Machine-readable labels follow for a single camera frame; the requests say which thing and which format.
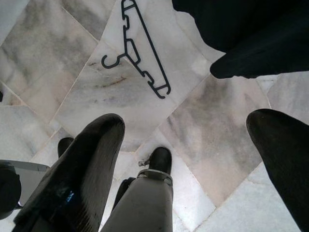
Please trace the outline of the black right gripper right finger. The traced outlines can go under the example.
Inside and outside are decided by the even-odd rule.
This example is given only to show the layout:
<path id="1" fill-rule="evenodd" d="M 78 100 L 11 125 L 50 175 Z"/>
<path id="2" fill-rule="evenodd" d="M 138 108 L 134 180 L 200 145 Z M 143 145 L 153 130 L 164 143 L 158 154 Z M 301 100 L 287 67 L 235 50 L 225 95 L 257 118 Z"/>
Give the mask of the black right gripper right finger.
<path id="1" fill-rule="evenodd" d="M 309 230 L 309 126 L 285 113 L 258 109 L 246 119 L 276 191 L 302 232 Z"/>

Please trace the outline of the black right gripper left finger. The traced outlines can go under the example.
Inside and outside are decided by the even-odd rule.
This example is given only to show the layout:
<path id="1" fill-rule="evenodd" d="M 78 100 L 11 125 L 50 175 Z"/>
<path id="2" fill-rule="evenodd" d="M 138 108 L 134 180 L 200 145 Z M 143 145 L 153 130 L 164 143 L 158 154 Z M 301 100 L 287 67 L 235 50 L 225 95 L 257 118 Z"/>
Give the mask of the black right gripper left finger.
<path id="1" fill-rule="evenodd" d="M 14 218 L 16 232 L 96 232 L 125 135 L 117 114 L 90 122 Z"/>

